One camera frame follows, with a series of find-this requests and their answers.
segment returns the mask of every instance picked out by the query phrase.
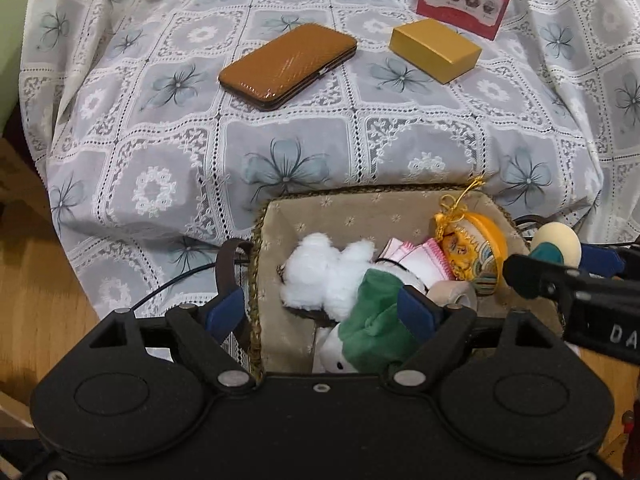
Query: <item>black wire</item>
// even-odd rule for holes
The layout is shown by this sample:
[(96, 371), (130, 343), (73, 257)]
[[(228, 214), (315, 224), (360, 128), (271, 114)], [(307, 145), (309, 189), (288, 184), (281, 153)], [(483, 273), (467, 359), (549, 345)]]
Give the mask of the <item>black wire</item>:
[[(234, 263), (236, 265), (243, 265), (243, 264), (249, 263), (249, 260), (234, 260)], [(196, 274), (197, 272), (200, 272), (201, 270), (213, 269), (215, 266), (216, 266), (216, 263), (213, 262), (210, 264), (201, 265), (199, 267), (194, 267), (193, 269), (189, 269), (186, 272), (183, 272), (182, 274), (178, 274), (175, 278), (170, 279), (164, 285), (161, 285), (158, 288), (156, 288), (156, 290), (153, 290), (152, 292), (148, 293), (144, 298), (142, 298), (133, 307), (131, 307), (132, 311), (135, 312), (137, 309), (143, 306), (147, 301), (149, 301), (151, 298), (160, 294), (166, 288), (169, 288), (170, 286), (175, 285), (178, 282), (181, 282), (182, 280), (184, 280), (185, 278), (188, 278), (189, 276), (193, 276), (194, 274)]]

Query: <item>brown wallet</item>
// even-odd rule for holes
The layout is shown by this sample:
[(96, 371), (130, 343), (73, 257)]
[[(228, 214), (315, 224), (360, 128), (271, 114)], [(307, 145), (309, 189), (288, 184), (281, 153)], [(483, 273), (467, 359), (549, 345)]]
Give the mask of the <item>brown wallet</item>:
[(218, 80), (260, 110), (275, 110), (353, 56), (356, 47), (347, 34), (305, 23), (223, 68)]

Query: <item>yellow drawstring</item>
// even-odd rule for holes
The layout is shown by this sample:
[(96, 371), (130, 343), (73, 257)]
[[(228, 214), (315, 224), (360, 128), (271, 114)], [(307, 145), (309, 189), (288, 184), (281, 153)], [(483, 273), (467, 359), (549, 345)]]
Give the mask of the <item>yellow drawstring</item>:
[(456, 199), (453, 195), (446, 194), (440, 199), (440, 206), (442, 207), (441, 213), (436, 213), (434, 216), (436, 221), (436, 234), (434, 238), (438, 243), (442, 241), (444, 238), (444, 229), (448, 224), (453, 222), (459, 222), (465, 216), (466, 205), (461, 204), (460, 201), (462, 197), (465, 196), (469, 191), (475, 189), (476, 187), (480, 187), (484, 184), (484, 179), (482, 176), (476, 176), (471, 183), (466, 186), (466, 189), (460, 194), (460, 196)]

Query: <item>green fabric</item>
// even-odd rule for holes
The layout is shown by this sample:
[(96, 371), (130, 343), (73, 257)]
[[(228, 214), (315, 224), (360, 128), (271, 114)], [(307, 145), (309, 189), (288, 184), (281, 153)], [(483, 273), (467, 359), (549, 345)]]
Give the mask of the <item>green fabric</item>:
[(531, 251), (529, 255), (536, 260), (549, 262), (552, 264), (564, 265), (564, 257), (555, 245), (550, 242), (542, 242), (538, 247)]
[(369, 269), (350, 316), (338, 326), (342, 355), (360, 373), (382, 373), (418, 349), (418, 342), (398, 319), (401, 288), (394, 275)]
[(18, 102), (18, 74), (28, 0), (0, 0), (0, 134)]

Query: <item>yellow box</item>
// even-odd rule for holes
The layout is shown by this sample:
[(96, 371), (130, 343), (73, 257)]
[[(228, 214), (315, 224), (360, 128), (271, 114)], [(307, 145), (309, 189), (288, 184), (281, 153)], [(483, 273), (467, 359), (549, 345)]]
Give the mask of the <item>yellow box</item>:
[(394, 28), (389, 49), (443, 84), (475, 67), (482, 52), (472, 41), (430, 18)]

